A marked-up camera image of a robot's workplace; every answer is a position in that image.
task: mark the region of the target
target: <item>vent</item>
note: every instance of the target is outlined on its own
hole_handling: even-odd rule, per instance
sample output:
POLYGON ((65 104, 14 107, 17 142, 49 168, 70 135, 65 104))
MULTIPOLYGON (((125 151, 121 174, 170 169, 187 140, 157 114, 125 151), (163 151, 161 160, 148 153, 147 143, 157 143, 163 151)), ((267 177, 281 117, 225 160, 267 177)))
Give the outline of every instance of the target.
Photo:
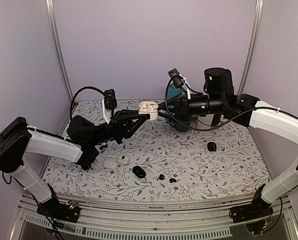
MULTIPOLYGON (((27 222, 52 229, 51 224, 43 216, 36 216, 33 214, 26 214, 25 220, 27 222)), ((165 234, 150 234, 150 233, 124 233, 96 230, 90 227, 70 226, 75 229, 73 232, 63 230, 68 234, 74 234, 84 237, 89 237, 97 240, 212 240, 231 237, 230 228, 218 228, 206 231, 185 232, 185 233, 165 233, 165 234)))

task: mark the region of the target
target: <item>teal object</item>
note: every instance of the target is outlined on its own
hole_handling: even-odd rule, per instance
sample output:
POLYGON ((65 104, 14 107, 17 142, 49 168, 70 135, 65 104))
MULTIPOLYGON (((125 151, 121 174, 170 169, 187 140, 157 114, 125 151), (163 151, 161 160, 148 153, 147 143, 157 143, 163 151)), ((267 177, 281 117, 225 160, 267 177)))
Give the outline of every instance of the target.
POLYGON ((167 99, 169 100, 173 97, 179 96, 180 94, 182 94, 182 90, 179 88, 175 88, 172 83, 168 89, 167 99))

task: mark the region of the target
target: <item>robotic arm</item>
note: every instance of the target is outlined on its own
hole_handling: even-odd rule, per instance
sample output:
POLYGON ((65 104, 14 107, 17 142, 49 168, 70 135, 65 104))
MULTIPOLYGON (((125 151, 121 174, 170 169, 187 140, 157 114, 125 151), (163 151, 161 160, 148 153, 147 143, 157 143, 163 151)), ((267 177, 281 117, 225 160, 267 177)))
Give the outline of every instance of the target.
MULTIPOLYGON (((234 95, 231 72, 228 69, 210 68, 205 70, 204 74, 204 91, 208 95, 192 94, 191 99, 184 95, 170 100, 165 98, 159 105, 159 110, 167 111, 168 114, 159 112, 159 115, 174 120, 175 128, 179 131, 193 129, 205 132, 210 129, 191 127, 192 119, 207 114, 223 114, 228 122, 234 121, 245 127, 263 129, 298 144, 298 116, 275 108, 254 96, 234 95)), ((171 82, 178 88, 185 84, 176 69, 171 70, 169 75, 171 80, 168 87, 171 82)), ((297 186, 298 158, 273 181, 259 187, 250 204, 233 207, 230 217, 238 223, 272 214, 271 204, 297 186)))
POLYGON ((0 170, 33 195, 39 203, 39 214, 76 223, 80 215, 78 203, 60 203, 52 187, 25 161, 24 153, 62 158, 87 170, 99 154, 95 145, 113 140, 120 144, 150 119, 150 115, 135 110, 121 110, 111 117, 109 123, 95 126, 75 116, 67 130, 71 139, 38 130, 28 125, 25 118, 18 117, 0 133, 0 170))

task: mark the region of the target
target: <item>floral pattern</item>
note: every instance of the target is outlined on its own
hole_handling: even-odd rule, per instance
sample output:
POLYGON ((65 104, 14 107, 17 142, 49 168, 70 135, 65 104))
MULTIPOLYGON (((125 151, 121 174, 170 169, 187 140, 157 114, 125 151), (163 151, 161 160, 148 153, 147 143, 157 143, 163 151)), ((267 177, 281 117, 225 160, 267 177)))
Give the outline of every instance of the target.
MULTIPOLYGON (((119 109, 137 109, 143 100, 118 101, 119 109)), ((74 115, 103 123, 100 101, 83 101, 74 115)), ((147 121, 122 144, 97 146, 100 154, 88 171, 63 159, 51 158, 44 173, 56 192, 125 201, 184 201, 253 193, 270 181, 267 168, 247 128, 233 122, 208 132, 177 132, 163 118, 147 121), (215 142, 217 151, 207 150, 215 142), (128 156, 131 163, 105 169, 104 160, 128 156), (146 177, 133 172, 140 166, 146 177), (159 180, 160 174, 165 180, 159 180)))

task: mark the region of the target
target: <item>wall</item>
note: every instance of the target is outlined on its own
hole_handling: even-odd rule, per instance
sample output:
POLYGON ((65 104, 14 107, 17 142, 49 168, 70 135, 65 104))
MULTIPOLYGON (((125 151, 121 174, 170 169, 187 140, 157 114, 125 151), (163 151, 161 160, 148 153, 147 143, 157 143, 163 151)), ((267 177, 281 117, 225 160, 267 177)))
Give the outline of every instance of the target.
MULTIPOLYGON (((23 116, 56 133, 68 107, 45 1, 0 0, 0 132, 23 116)), ((30 161, 40 170, 44 159, 31 157, 30 161)), ((0 240, 10 237, 21 194, 15 181, 3 182, 0 172, 0 240)))
MULTIPOLYGON (((246 93, 298 115, 298 1, 264 1, 263 15, 246 93)), ((298 146, 252 130, 272 177, 298 156, 298 146)), ((298 221, 298 188, 289 194, 298 221)))
MULTIPOLYGON (((73 92, 114 88, 118 99, 161 99, 178 68, 202 90, 203 71, 232 71, 238 89, 255 1, 57 0, 55 15, 73 92)), ((102 97, 86 91, 78 100, 102 97)))

